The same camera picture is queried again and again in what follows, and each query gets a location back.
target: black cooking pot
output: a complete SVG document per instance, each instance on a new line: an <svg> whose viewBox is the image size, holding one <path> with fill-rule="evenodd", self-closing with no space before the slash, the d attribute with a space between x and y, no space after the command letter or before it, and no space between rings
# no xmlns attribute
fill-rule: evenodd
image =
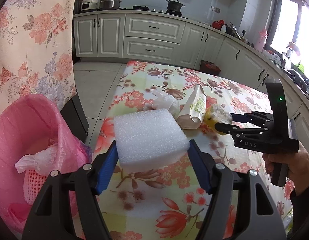
<svg viewBox="0 0 309 240"><path fill-rule="evenodd" d="M168 11L180 12L181 7L185 6L182 3L179 3L178 0L166 0L168 2Z"/></svg>

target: white foam block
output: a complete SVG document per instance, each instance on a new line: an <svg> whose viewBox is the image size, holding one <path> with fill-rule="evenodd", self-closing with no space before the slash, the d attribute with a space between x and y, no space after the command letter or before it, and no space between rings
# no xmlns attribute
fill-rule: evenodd
<svg viewBox="0 0 309 240"><path fill-rule="evenodd" d="M190 147L167 109L116 116L114 129L120 165L127 173L175 163Z"/></svg>

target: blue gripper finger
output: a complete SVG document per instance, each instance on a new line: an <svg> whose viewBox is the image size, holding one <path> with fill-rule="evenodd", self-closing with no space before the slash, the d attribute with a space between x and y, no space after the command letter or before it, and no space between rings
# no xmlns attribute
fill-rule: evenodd
<svg viewBox="0 0 309 240"><path fill-rule="evenodd" d="M210 174L200 156L200 153L201 151L194 142L194 140L190 140L190 148L188 150L190 162L197 176L200 187L208 193L211 191Z"/></svg>
<svg viewBox="0 0 309 240"><path fill-rule="evenodd" d="M101 169L98 173L98 183L96 185L96 191L101 194L105 190L111 179L112 173L118 162L118 152L116 143L113 143L108 150L108 156L105 159Z"/></svg>

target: human hand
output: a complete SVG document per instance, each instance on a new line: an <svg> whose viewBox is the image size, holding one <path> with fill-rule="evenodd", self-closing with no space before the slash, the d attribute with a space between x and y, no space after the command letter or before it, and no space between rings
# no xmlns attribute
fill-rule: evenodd
<svg viewBox="0 0 309 240"><path fill-rule="evenodd" d="M288 164L288 178L293 180L296 195L300 195L309 187L309 154L301 142L299 142L299 151L297 153L264 153L262 158L265 161L265 170L268 174L273 172L274 163Z"/></svg>
<svg viewBox="0 0 309 240"><path fill-rule="evenodd" d="M298 57L300 56L301 53L300 53L299 47L295 43L293 43L292 41L289 42L289 45L287 46L287 48L293 49L296 52L296 54L298 55Z"/></svg>

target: table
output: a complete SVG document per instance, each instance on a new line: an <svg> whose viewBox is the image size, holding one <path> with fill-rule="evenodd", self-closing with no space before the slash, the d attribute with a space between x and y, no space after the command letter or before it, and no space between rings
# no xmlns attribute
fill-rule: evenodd
<svg viewBox="0 0 309 240"><path fill-rule="evenodd" d="M267 95L247 86L192 69L130 61L101 127L94 158L106 152L115 139L114 116L151 110L156 99L153 89L178 99L182 109L195 84L202 85L207 95L207 107L218 103L237 114L251 111L271 113ZM251 124L236 125L254 127ZM202 152L210 153L216 162L224 163L231 170L257 170L281 217L291 210L289 195L294 188L293 182L288 180L283 188L273 186L265 172L261 153L234 147L231 135L218 135L205 124L184 132L189 139L195 139ZM233 231L237 196L234 192L224 237L231 236ZM107 190L97 197L108 230L112 238L118 240L171 237L193 240L202 225L210 199L200 188L187 154L172 165L132 174L126 174L118 163ZM77 235L84 237L78 218L75 218L75 228Z"/></svg>

